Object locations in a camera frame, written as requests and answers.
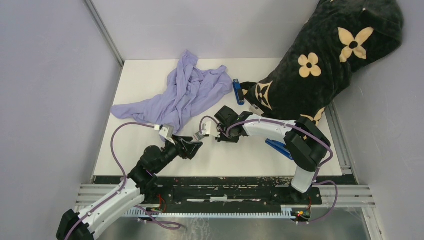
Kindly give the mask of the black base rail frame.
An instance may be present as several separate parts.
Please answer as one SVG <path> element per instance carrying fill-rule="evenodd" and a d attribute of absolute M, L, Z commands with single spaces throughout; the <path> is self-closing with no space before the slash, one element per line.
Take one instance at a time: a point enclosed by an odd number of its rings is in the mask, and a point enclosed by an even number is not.
<path fill-rule="evenodd" d="M 289 184 L 292 178 L 280 177 L 164 177 L 150 190 L 144 205 L 163 199 L 165 213 L 250 214 L 277 213 L 284 207 L 330 207 L 335 187 L 338 193 L 356 187 L 352 175 L 318 177 L 321 186 L 299 193 Z"/>

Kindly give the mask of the blue stapler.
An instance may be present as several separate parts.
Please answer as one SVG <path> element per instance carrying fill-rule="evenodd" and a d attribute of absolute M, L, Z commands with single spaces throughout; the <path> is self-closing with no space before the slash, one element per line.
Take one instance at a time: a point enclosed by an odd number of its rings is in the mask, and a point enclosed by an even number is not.
<path fill-rule="evenodd" d="M 293 160 L 290 151 L 286 149 L 286 145 L 284 143 L 276 141 L 276 140 L 271 140 L 268 138 L 265 140 L 265 143 L 269 145 L 270 147 L 272 147 L 277 152 L 279 152 L 280 154 L 287 157 L 289 160 Z"/>
<path fill-rule="evenodd" d="M 245 97 L 243 93 L 243 89 L 238 79 L 234 79 L 232 83 L 234 94 L 236 97 L 237 104 L 239 106 L 243 106 L 245 104 Z"/>

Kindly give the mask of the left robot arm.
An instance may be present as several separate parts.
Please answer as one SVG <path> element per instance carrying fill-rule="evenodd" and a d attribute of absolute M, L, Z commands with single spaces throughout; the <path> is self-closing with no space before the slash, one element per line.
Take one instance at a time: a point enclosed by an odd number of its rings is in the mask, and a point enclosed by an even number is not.
<path fill-rule="evenodd" d="M 164 147 L 148 146 L 136 166 L 111 192 L 92 205 L 75 212 L 70 209 L 61 218 L 58 240 L 97 240 L 128 210 L 142 202 L 156 200 L 157 174 L 175 158 L 193 159 L 203 146 L 192 137 L 172 136 Z"/>

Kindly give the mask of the beige and black stapler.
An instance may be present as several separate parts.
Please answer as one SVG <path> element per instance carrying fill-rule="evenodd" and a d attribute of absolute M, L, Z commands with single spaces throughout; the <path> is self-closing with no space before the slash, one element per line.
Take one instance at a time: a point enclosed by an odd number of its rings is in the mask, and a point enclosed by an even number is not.
<path fill-rule="evenodd" d="M 258 116 L 262 116 L 264 114 L 264 111 L 260 109 L 259 107 L 257 107 L 255 104 L 252 104 L 249 107 L 249 111 Z"/>

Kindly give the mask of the black floral blanket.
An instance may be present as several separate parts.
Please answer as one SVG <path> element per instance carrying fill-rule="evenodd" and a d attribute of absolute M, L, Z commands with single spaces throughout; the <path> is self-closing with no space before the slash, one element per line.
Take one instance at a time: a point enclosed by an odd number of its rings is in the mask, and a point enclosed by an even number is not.
<path fill-rule="evenodd" d="M 241 84 L 244 98 L 267 118 L 317 124 L 355 72 L 401 46 L 403 25 L 395 0 L 321 0 L 278 66 Z"/>

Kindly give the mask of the box of staples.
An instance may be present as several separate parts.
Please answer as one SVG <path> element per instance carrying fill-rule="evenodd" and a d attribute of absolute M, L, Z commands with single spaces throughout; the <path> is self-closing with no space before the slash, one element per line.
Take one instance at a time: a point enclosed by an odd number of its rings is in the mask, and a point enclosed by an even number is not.
<path fill-rule="evenodd" d="M 195 142 L 200 142 L 203 138 L 204 138 L 204 135 L 202 134 L 201 131 L 198 131 L 193 135 L 193 140 Z"/>

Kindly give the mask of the aluminium rail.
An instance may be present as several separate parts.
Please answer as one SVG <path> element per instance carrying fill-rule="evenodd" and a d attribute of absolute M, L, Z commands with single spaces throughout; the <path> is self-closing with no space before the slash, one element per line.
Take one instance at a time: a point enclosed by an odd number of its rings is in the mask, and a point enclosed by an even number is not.
<path fill-rule="evenodd" d="M 115 184 L 82 184 L 80 186 L 79 193 L 74 209 L 80 210 L 87 206 L 94 204 L 104 195 L 108 194 L 117 185 Z M 318 186 L 319 195 L 318 199 L 321 203 L 313 203 L 312 206 L 315 208 L 330 208 L 336 199 L 336 190 L 333 185 L 321 185 Z M 371 190 L 366 185 L 338 185 L 338 194 L 335 208 L 376 208 L 375 200 L 372 196 Z M 227 198 L 225 195 L 222 197 L 213 197 L 212 202 L 242 202 L 242 200 L 230 200 L 228 194 Z M 265 200 L 259 200 L 258 197 L 254 197 L 254 200 L 245 200 L 250 202 L 265 202 Z M 189 198 L 188 202 L 200 204 L 207 200 L 200 200 L 197 198 Z M 294 208 L 296 204 L 289 203 L 277 203 L 282 207 Z"/>

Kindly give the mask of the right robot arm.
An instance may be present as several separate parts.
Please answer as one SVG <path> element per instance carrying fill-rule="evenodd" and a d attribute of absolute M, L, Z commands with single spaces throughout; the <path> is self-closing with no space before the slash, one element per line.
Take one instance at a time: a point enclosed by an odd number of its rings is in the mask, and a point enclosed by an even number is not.
<path fill-rule="evenodd" d="M 249 111 L 237 114 L 228 106 L 223 106 L 214 117 L 220 131 L 217 141 L 237 143 L 240 137 L 264 137 L 294 161 L 296 170 L 288 196 L 295 204 L 309 198 L 308 190 L 322 164 L 334 155 L 328 138 L 307 117 L 277 120 Z"/>

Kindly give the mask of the lavender crumpled cloth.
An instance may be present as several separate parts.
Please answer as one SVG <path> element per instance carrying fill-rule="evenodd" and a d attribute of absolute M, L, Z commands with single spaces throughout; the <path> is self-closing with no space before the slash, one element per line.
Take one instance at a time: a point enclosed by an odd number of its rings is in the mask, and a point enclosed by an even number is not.
<path fill-rule="evenodd" d="M 200 70 L 198 60 L 185 51 L 167 76 L 164 93 L 140 102 L 113 105 L 111 114 L 117 119 L 132 118 L 143 124 L 170 125 L 175 134 L 180 132 L 191 118 L 209 110 L 233 91 L 226 66 Z"/>

